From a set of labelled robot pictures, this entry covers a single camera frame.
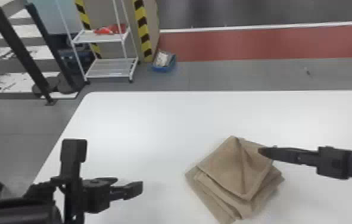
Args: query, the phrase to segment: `gray floor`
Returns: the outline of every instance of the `gray floor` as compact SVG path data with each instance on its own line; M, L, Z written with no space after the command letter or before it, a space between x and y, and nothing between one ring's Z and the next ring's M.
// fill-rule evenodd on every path
M352 0L159 0L161 29L352 21Z
M352 58L178 63L166 74L153 73L141 65L133 84L93 80L77 99L60 100L54 107L44 106L42 100L0 99L0 181L7 186L4 196L24 193L89 92L318 89L352 89Z

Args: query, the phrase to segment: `yellow and black striped pillar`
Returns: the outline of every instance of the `yellow and black striped pillar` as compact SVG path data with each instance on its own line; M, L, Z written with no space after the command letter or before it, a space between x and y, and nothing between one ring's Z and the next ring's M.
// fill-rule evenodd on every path
M87 12L85 11L85 5L83 0L74 0L76 3L77 10L80 14L81 22L83 23L84 29L91 30L91 23L89 22L89 18ZM101 50L96 43L91 43L91 48L96 54L97 58L102 58Z
M144 53L144 61L152 62L154 57L151 40L149 38L147 11L144 7L144 1L133 0L133 3L135 9L135 18L138 25L138 36L141 40L141 50Z

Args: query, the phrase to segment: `red floor stripe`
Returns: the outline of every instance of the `red floor stripe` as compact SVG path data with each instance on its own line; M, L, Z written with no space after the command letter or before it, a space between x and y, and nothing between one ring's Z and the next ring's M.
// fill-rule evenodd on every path
M159 48L179 61L351 58L352 26L162 33Z

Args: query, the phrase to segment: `blue container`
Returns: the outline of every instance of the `blue container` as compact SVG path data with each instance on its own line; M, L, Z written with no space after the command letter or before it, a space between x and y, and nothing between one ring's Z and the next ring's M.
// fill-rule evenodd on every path
M169 63L169 66L161 67L161 66L155 66L154 64L152 64L151 67L153 71L166 73L166 72L170 72L175 66L175 64L176 64L176 56L174 55L172 60Z

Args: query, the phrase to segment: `beige towel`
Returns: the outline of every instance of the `beige towel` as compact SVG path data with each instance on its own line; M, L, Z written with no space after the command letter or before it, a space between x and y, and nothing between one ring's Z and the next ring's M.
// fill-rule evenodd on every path
M231 136L186 174L194 192L221 224L251 217L284 180L272 161L257 152L260 147Z

